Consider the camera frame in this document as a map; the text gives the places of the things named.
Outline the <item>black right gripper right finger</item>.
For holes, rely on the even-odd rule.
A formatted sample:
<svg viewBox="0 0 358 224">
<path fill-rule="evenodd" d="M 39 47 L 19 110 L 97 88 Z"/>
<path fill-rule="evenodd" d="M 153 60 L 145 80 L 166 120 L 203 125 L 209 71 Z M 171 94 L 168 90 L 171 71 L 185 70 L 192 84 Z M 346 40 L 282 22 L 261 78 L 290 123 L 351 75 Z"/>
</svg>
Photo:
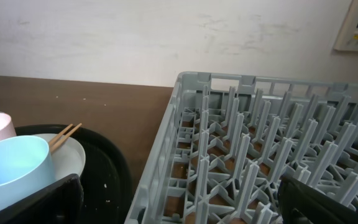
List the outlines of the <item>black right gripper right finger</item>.
<svg viewBox="0 0 358 224">
<path fill-rule="evenodd" d="M 290 176 L 281 179 L 278 208 L 284 224 L 353 224 L 358 213 Z"/>
</svg>

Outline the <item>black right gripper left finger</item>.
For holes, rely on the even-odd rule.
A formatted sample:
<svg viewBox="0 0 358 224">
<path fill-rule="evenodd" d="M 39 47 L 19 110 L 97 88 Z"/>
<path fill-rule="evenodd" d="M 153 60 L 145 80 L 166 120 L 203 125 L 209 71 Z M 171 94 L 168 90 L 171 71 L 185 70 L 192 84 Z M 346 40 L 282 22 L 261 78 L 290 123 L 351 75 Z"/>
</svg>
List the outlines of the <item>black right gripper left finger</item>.
<svg viewBox="0 0 358 224">
<path fill-rule="evenodd" d="M 77 174 L 70 174 L 0 211 L 0 224 L 76 223 L 84 193 Z"/>
</svg>

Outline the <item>light blue plastic cup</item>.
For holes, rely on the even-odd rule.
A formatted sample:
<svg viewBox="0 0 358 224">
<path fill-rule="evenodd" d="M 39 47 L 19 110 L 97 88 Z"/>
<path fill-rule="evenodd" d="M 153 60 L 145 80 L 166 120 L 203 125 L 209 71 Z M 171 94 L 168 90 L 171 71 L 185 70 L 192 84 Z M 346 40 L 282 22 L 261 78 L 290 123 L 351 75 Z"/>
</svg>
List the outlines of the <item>light blue plastic cup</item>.
<svg viewBox="0 0 358 224">
<path fill-rule="evenodd" d="M 0 210 L 54 183 L 48 142 L 38 136 L 0 141 Z"/>
</svg>

